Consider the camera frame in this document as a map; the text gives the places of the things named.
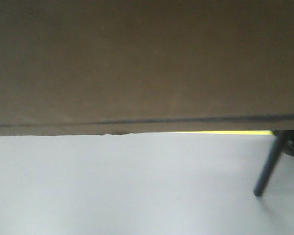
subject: dark line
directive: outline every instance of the dark line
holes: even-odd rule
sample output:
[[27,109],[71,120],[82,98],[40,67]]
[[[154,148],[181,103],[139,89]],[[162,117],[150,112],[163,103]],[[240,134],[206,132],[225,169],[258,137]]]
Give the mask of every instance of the dark line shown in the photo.
[[77,126],[77,125],[116,125],[116,124],[151,124],[151,123],[182,123],[182,122],[279,122],[292,121],[294,114],[280,115],[249,115],[249,116],[222,116],[222,117],[191,117],[191,118],[151,118],[137,120],[113,120],[89,123],[65,124],[0,124],[0,127],[40,127],[40,126]]

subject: brown cardboard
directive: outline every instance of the brown cardboard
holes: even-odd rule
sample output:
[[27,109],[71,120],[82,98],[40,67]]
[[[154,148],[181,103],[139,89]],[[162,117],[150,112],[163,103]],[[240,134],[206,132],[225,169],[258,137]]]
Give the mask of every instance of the brown cardboard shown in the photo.
[[0,135],[216,129],[294,129],[294,1],[0,1]]

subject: metal leg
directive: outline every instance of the metal leg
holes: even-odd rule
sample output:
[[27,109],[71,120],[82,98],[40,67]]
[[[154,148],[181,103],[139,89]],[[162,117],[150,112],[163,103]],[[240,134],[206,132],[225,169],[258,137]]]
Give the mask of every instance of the metal leg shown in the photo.
[[261,197],[263,195],[266,185],[270,179],[270,176],[274,171],[274,167],[276,166],[281,155],[281,152],[288,140],[288,134],[289,131],[281,131],[275,139],[271,147],[271,151],[268,155],[267,161],[265,163],[265,166],[261,172],[261,175],[254,189],[254,194],[256,197]]

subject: floor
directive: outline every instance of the floor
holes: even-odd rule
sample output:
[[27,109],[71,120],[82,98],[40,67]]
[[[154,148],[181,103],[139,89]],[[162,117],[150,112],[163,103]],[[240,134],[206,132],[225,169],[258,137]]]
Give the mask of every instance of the floor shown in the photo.
[[273,136],[0,137],[0,235],[294,235],[294,157]]

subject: black chair leg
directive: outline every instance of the black chair leg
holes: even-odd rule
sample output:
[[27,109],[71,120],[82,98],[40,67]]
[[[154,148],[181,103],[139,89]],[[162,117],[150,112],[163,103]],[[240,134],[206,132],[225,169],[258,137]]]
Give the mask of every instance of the black chair leg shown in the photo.
[[288,141],[289,131],[281,131],[276,137],[271,151],[266,160],[265,166],[260,174],[256,187],[254,189],[254,194],[256,197],[261,197],[266,188],[266,185],[270,179],[271,174],[280,158],[281,152]]

